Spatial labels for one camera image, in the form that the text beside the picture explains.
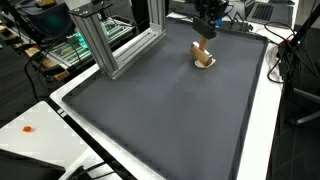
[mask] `floor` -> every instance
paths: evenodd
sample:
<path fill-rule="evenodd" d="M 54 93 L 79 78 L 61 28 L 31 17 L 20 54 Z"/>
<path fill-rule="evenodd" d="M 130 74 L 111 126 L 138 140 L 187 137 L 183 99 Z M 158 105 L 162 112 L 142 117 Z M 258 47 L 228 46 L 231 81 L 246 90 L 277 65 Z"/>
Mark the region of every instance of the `floor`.
<path fill-rule="evenodd" d="M 299 14 L 303 14 L 303 17 L 297 19 L 297 24 L 303 23 L 313 3 L 310 0 L 300 1 Z M 127 1 L 117 1 L 112 8 L 113 14 L 132 18 Z M 313 29 L 306 40 L 306 49 L 313 59 L 320 59 L 319 39 L 320 30 Z M 26 61 L 24 56 L 16 54 L 10 47 L 0 49 L 0 127 L 36 103 L 23 71 Z M 42 100 L 48 100 L 50 92 L 62 85 L 50 85 L 51 88 L 48 90 L 40 85 L 31 67 L 29 72 Z M 320 85 L 319 82 L 304 72 L 299 87 L 318 93 L 315 85 Z M 297 119 L 320 110 L 318 105 L 295 94 L 283 98 L 281 106 L 286 107 L 285 120 Z M 270 180 L 320 180 L 320 119 L 303 127 L 288 126 L 285 122 L 280 124 L 281 133 L 275 136 L 272 149 Z"/>

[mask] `white table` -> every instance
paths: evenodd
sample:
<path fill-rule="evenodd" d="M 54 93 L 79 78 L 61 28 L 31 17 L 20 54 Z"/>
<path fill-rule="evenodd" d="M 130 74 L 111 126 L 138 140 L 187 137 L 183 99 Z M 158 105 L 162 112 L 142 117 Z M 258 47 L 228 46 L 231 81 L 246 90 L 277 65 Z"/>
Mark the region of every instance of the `white table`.
<path fill-rule="evenodd" d="M 295 0 L 294 18 L 297 13 L 299 0 Z M 280 42 L 281 39 L 276 38 L 271 33 L 263 30 L 263 26 L 252 24 L 253 32 L 267 36 L 275 42 Z M 276 33 L 283 36 L 289 36 L 291 31 L 280 28 L 271 28 Z M 274 130 L 277 120 L 277 114 L 280 104 L 282 86 L 274 84 L 267 79 L 267 72 L 276 61 L 277 49 L 274 45 L 269 44 L 265 55 L 259 82 L 256 89 L 255 99 L 251 110 L 247 135 L 244 143 L 241 163 L 238 173 L 238 180 L 264 180 L 268 169 L 269 157 L 272 147 Z M 55 91 L 50 95 L 51 99 L 57 103 L 69 116 L 71 116 L 80 126 L 82 126 L 89 134 L 91 134 L 112 156 L 114 156 L 125 168 L 127 168 L 138 179 L 163 179 L 156 172 L 144 165 L 141 161 L 120 147 L 111 138 L 102 133 L 96 127 L 92 126 L 83 117 L 77 114 L 73 109 L 68 107 L 63 101 L 68 92 L 74 89 L 77 85 L 85 81 L 93 73 L 98 71 L 97 65 L 92 66 L 75 79 Z"/>
<path fill-rule="evenodd" d="M 23 132 L 31 126 L 31 132 Z M 66 169 L 64 180 L 79 166 L 89 168 L 103 160 L 45 102 L 40 102 L 0 129 L 0 149 L 56 164 Z M 88 174 L 97 177 L 112 172 L 103 165 Z M 112 174 L 102 180 L 120 179 Z"/>

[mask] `metal stand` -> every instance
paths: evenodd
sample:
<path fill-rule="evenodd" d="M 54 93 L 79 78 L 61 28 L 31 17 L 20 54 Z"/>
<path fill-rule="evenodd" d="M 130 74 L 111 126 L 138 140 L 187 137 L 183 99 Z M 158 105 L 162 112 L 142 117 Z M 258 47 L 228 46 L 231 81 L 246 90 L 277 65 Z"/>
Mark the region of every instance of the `metal stand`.
<path fill-rule="evenodd" d="M 148 0 L 150 28 L 117 50 L 114 56 L 108 44 L 107 31 L 101 26 L 98 14 L 112 4 L 107 1 L 89 3 L 69 13 L 84 37 L 100 70 L 112 79 L 119 78 L 144 53 L 165 35 L 165 2 Z"/>
<path fill-rule="evenodd" d="M 294 92 L 299 94 L 299 95 L 301 95 L 301 96 L 303 96 L 303 97 L 305 97 L 305 98 L 307 98 L 307 99 L 309 99 L 309 100 L 311 100 L 311 101 L 314 101 L 314 102 L 320 104 L 320 97 L 319 96 L 307 93 L 305 91 L 302 91 L 302 90 L 296 89 L 296 88 L 294 89 Z M 304 118 L 301 118 L 301 119 L 297 120 L 296 124 L 303 124 L 303 123 L 306 123 L 308 121 L 314 120 L 316 118 L 320 118 L 320 111 L 316 112 L 314 114 L 311 114 L 311 115 L 309 115 L 307 117 L 304 117 Z"/>

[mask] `chair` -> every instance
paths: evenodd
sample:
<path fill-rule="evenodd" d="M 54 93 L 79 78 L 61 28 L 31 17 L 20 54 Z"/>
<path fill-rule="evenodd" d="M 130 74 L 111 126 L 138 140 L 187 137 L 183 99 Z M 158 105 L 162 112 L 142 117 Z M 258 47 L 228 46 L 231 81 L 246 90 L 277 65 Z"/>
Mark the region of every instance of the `chair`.
<path fill-rule="evenodd" d="M 318 70 L 318 72 L 320 72 L 320 59 L 316 62 L 316 68 Z M 316 96 L 314 94 L 310 94 L 310 93 L 307 93 L 305 91 L 302 91 L 300 89 L 296 89 L 294 88 L 294 92 L 313 101 L 313 102 L 316 102 L 318 104 L 320 104 L 320 96 Z M 301 119 L 298 119 L 295 124 L 299 125 L 299 124 L 303 124 L 303 123 L 306 123 L 308 121 L 311 121 L 311 120 L 314 120 L 314 119 L 317 119 L 317 118 L 320 118 L 320 111 L 319 112 L 316 112 L 316 113 L 313 113 L 307 117 L 304 117 L 304 118 L 301 118 Z"/>

